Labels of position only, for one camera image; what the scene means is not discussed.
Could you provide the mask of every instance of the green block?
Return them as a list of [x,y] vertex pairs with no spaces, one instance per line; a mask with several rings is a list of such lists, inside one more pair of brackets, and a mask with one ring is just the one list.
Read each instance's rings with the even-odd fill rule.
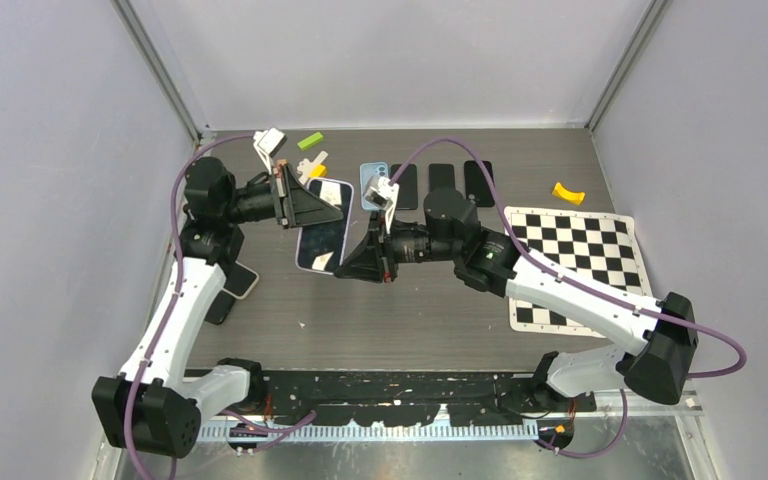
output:
[[316,145],[319,145],[319,142],[321,142],[325,138],[324,135],[322,135],[321,132],[316,132],[313,135],[305,138],[301,142],[298,143],[299,148],[304,152],[310,147],[314,147]]

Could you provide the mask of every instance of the gray floor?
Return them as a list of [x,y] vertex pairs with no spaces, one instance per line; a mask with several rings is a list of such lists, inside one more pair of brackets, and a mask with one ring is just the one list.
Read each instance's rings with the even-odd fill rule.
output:
[[[596,152],[586,130],[336,130],[302,153],[295,142],[310,132],[289,132],[279,154],[292,163],[329,153],[328,177],[355,185],[347,250],[364,234],[368,213],[359,208],[358,167],[402,163],[422,143],[454,135],[493,162],[504,201],[529,206],[613,211]],[[249,142],[214,152],[244,182],[262,170]],[[420,197],[427,193],[428,164],[452,163],[463,191],[463,162],[451,145],[419,157]],[[555,182],[587,192],[581,207],[551,195]],[[495,209],[480,209],[484,225],[501,230]],[[421,212],[398,212],[421,220]],[[223,357],[261,362],[265,368],[532,370],[548,351],[580,351],[605,342],[585,337],[518,333],[508,323],[507,301],[465,287],[451,263],[405,265],[394,284],[376,285],[303,272],[294,263],[298,231],[274,221],[243,225],[240,261],[260,283],[237,303],[221,326],[205,325],[190,355],[191,367]]]
[[[571,451],[602,448],[619,419],[576,420]],[[155,478],[167,478],[169,459],[145,455]],[[139,479],[127,455],[118,480]],[[396,479],[647,479],[680,480],[693,472],[671,417],[633,417],[617,447],[601,458],[556,457],[531,442],[332,443],[279,445],[249,457],[228,447],[199,446],[180,461],[179,478],[204,480],[396,480]]]

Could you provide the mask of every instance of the white sticker on phone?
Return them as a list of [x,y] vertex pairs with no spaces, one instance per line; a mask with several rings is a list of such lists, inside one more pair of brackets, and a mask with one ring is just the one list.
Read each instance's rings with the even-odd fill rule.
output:
[[325,271],[325,266],[328,265],[328,260],[331,260],[331,256],[334,252],[323,253],[313,260],[313,266],[310,268],[319,272]]
[[335,207],[339,207],[343,201],[340,198],[340,184],[337,182],[322,181],[322,190],[319,191],[319,198],[325,200]]

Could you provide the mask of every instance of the checkerboard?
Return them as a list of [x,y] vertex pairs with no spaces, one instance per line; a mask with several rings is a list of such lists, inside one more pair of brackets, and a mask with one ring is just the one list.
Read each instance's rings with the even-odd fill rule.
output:
[[[627,292],[652,295],[634,220],[610,213],[507,207],[521,240],[571,270]],[[602,337],[539,305],[508,299],[511,328],[518,332]]]

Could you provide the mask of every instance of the phone case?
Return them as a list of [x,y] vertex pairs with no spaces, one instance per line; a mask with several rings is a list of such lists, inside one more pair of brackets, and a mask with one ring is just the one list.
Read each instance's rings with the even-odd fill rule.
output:
[[451,163],[432,163],[428,166],[428,191],[455,188],[455,166]]
[[[346,239],[348,238],[348,229],[349,229],[349,219],[352,216],[352,203],[354,200],[354,187],[351,183],[348,182],[341,182],[340,180],[334,180],[331,178],[321,178],[321,177],[315,177],[311,178],[308,182],[307,188],[312,193],[315,193],[316,195],[322,196],[322,185],[317,187],[315,184],[325,184],[330,183],[337,185],[340,188],[340,211],[343,212],[343,219],[337,222],[330,222],[330,223],[321,223],[319,225],[311,225],[308,227],[302,227],[302,229],[299,231],[299,237],[296,241],[296,267],[298,267],[300,270],[304,270],[306,272],[313,272],[313,273],[321,273],[325,275],[334,275],[334,270],[337,269],[338,266],[340,266],[341,263],[343,263],[343,257],[346,255]],[[343,194],[343,188],[348,188],[348,192],[346,194]],[[333,261],[334,259],[332,257],[328,257],[321,265],[321,269],[317,269],[316,266],[316,259],[314,259],[311,268],[308,268],[306,266],[302,266],[301,262],[299,261],[299,258],[301,256],[301,249],[302,249],[302,242],[305,240],[305,234],[311,234],[313,232],[314,235],[319,235],[320,239],[325,241],[328,238],[333,238],[335,235],[342,235],[343,239],[342,242],[336,244],[334,246],[334,250],[336,251],[336,248],[340,249],[340,253],[336,258],[336,261]]]
[[360,207],[367,212],[374,212],[381,210],[373,203],[366,201],[363,198],[363,192],[366,190],[366,183],[372,176],[389,176],[390,171],[387,169],[387,164],[384,162],[364,163],[360,166]]
[[[484,166],[487,167],[492,179],[493,164],[485,161]],[[464,163],[464,194],[466,194],[467,200],[474,203],[476,207],[487,208],[496,204],[493,201],[493,195],[490,194],[490,185],[487,184],[484,173],[473,160]]]
[[[396,163],[390,166],[390,174],[395,175],[402,165]],[[396,210],[416,210],[419,208],[419,182],[416,165],[410,164],[399,177],[399,199]]]

